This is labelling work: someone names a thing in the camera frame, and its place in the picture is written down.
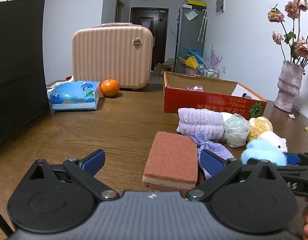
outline yellow bag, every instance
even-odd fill
[[[191,69],[197,69],[198,68],[198,62],[197,62],[197,60],[194,56],[188,56],[187,59],[183,59],[183,58],[179,57],[179,60]]]

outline cardboard box on floor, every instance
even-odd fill
[[[186,89],[194,85],[202,86],[204,92]],[[266,104],[264,98],[238,82],[164,72],[166,113],[177,113],[179,108],[186,107],[238,113],[249,120],[262,116]]]
[[[161,77],[164,75],[165,71],[171,71],[171,65],[155,65],[153,75]]]

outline orange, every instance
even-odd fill
[[[114,97],[119,92],[119,84],[114,79],[107,79],[101,84],[101,93],[105,97]]]

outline refrigerator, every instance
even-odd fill
[[[185,74],[185,65],[178,59],[180,56],[186,54],[188,51],[185,48],[193,48],[203,53],[205,37],[203,42],[201,38],[197,41],[201,24],[204,16],[204,12],[196,11],[198,16],[192,20],[188,20],[185,16],[191,9],[181,7],[178,15],[178,29],[177,29],[177,41],[175,51],[175,73]]]

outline wooden table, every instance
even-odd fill
[[[290,119],[273,107],[273,102],[268,103],[265,116],[274,131],[287,139],[289,152],[308,152],[306,117]],[[101,98],[97,111],[47,112],[0,146],[0,212],[8,220],[7,200],[36,159],[62,163],[70,157],[83,158],[98,148],[104,149],[106,163],[97,179],[119,193],[148,190],[142,187],[142,176],[155,134],[175,132],[177,124],[177,114],[163,112],[162,86],[155,84],[121,91],[118,98]],[[243,149],[230,151],[239,157]]]

